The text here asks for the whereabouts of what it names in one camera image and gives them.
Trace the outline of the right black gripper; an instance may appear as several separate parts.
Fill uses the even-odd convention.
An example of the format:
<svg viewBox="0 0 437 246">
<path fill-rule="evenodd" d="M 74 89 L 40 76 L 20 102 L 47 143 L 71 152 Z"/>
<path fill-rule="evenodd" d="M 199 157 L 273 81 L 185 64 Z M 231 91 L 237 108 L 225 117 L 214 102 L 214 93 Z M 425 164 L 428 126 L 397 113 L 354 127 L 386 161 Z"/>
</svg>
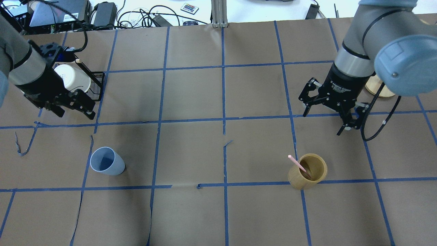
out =
<svg viewBox="0 0 437 246">
<path fill-rule="evenodd" d="M 356 102 L 365 85 L 365 77 L 349 76 L 336 66 L 332 65 L 329 73 L 321 85 L 315 78 L 311 78 L 304 86 L 298 99 L 303 103 L 303 117 L 306 117 L 313 105 L 323 104 L 326 107 L 339 112 L 343 124 L 337 135 L 344 130 L 359 129 L 364 121 L 365 114 L 369 111 L 369 103 Z M 309 92 L 318 89 L 318 95 L 309 96 Z M 352 116 L 356 110 L 358 117 Z"/>
</svg>

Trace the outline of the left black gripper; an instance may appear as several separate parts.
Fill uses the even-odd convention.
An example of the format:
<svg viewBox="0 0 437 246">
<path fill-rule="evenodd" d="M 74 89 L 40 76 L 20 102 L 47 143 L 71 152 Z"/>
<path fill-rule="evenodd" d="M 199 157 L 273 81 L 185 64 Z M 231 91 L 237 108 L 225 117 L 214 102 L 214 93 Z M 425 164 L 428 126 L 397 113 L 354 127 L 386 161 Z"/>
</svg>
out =
<svg viewBox="0 0 437 246">
<path fill-rule="evenodd" d="M 44 70 L 35 81 L 25 84 L 23 91 L 33 101 L 44 104 L 44 108 L 62 118 L 65 110 L 61 107 L 77 110 L 93 120 L 95 101 L 84 91 L 70 92 L 64 86 L 64 81 L 54 70 Z"/>
</svg>

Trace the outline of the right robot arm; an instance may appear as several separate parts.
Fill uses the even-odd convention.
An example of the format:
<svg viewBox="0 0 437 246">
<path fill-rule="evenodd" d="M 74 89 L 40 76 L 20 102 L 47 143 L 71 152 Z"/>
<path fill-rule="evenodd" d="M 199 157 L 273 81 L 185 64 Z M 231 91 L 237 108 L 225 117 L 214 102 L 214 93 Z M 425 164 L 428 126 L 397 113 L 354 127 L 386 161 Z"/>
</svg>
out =
<svg viewBox="0 0 437 246">
<path fill-rule="evenodd" d="M 337 112 L 344 130 L 360 129 L 362 139 L 374 139 L 403 96 L 436 89 L 436 25 L 413 12 L 416 0 L 361 0 L 324 83 L 311 78 L 299 100 L 307 116 L 313 105 Z M 376 134 L 365 137 L 365 124 L 382 89 L 398 95 Z"/>
</svg>

